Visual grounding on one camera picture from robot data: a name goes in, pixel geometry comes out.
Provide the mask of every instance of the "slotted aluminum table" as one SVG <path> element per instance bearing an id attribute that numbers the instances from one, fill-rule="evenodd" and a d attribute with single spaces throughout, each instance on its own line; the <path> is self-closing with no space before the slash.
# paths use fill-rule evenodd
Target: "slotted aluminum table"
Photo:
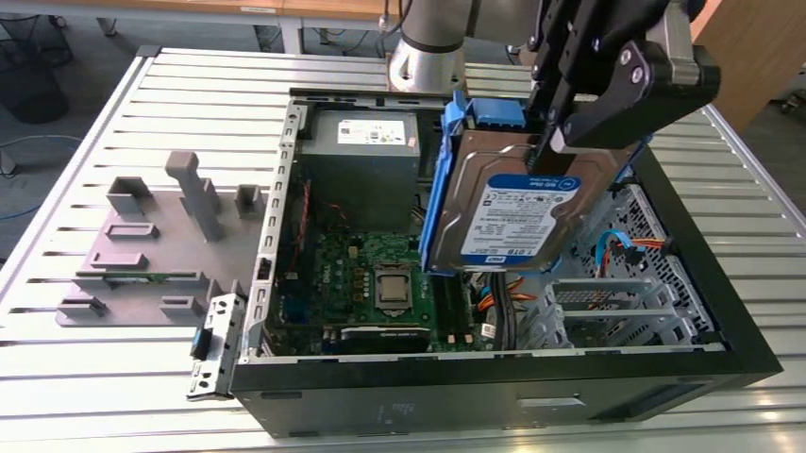
<path id="1" fill-rule="evenodd" d="M 525 68 L 467 65 L 474 96 L 526 97 Z M 275 441 L 236 401 L 188 403 L 190 327 L 63 328 L 55 309 L 106 217 L 107 186 L 174 187 L 170 150 L 195 150 L 216 188 L 274 186 L 291 87 L 386 90 L 378 59 L 163 49 L 135 58 L 0 274 L 0 445 L 36 451 L 782 451 L 806 445 L 802 216 L 711 108 L 654 152 L 786 371 L 641 424 Z"/>

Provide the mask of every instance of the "expansion slot bracket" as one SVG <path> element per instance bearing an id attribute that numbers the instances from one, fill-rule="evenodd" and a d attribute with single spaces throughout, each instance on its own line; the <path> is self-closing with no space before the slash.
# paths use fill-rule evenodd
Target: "expansion slot bracket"
<path id="1" fill-rule="evenodd" d="M 234 398 L 230 383 L 246 307 L 246 300 L 238 294 L 223 294 L 211 301 L 204 326 L 192 338 L 188 401 Z"/>

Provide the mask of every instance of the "wooden panel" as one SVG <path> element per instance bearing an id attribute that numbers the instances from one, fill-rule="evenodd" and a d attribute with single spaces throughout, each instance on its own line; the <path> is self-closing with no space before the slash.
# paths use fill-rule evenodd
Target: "wooden panel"
<path id="1" fill-rule="evenodd" d="M 43 4 L 106 8 L 176 9 L 195 12 L 282 14 L 283 0 L 30 0 Z"/>
<path id="2" fill-rule="evenodd" d="M 710 0 L 695 21 L 694 42 L 722 68 L 714 101 L 742 130 L 796 76 L 806 61 L 804 0 Z"/>
<path id="3" fill-rule="evenodd" d="M 286 16 L 376 21 L 383 14 L 383 4 L 384 0 L 286 0 L 282 11 Z M 397 1 L 390 1 L 390 15 L 397 20 Z"/>

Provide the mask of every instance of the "hard drive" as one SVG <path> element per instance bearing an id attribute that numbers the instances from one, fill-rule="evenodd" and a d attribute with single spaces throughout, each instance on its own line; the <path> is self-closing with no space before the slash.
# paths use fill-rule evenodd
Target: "hard drive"
<path id="1" fill-rule="evenodd" d="M 443 186 L 435 184 L 430 200 L 423 267 L 443 275 L 546 270 L 637 147 L 547 152 L 538 175 L 530 175 L 525 162 L 535 136 L 482 130 L 493 122 L 517 128 L 515 111 L 495 118 L 502 112 L 474 102 L 462 117 L 471 121 L 453 130 L 454 142 L 443 142 L 442 153 L 450 155 L 441 156 Z"/>

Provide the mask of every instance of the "blue cable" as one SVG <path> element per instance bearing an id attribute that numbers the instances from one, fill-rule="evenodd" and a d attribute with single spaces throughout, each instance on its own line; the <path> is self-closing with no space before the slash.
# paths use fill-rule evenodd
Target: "blue cable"
<path id="1" fill-rule="evenodd" d="M 10 215 L 4 215 L 3 217 L 0 217 L 0 221 L 3 220 L 11 220 L 15 219 L 18 217 L 22 217 L 26 214 L 31 214 L 32 212 L 35 212 L 39 208 L 42 207 L 42 204 L 34 206 L 30 210 L 24 210 L 22 212 L 18 212 L 15 214 L 10 214 Z"/>
<path id="2" fill-rule="evenodd" d="M 549 269 L 546 271 L 541 272 L 541 275 L 550 274 L 557 270 L 557 268 L 559 267 L 559 260 L 561 260 L 561 257 L 557 257 L 557 259 L 551 263 L 551 266 L 549 267 Z"/>
<path id="3" fill-rule="evenodd" d="M 605 259 L 605 251 L 607 250 L 607 240 L 611 236 L 615 236 L 625 248 L 635 248 L 638 252 L 643 252 L 646 247 L 643 245 L 635 246 L 630 240 L 630 236 L 621 229 L 609 229 L 599 236 L 599 240 L 595 243 L 595 268 L 602 266 L 602 260 Z"/>

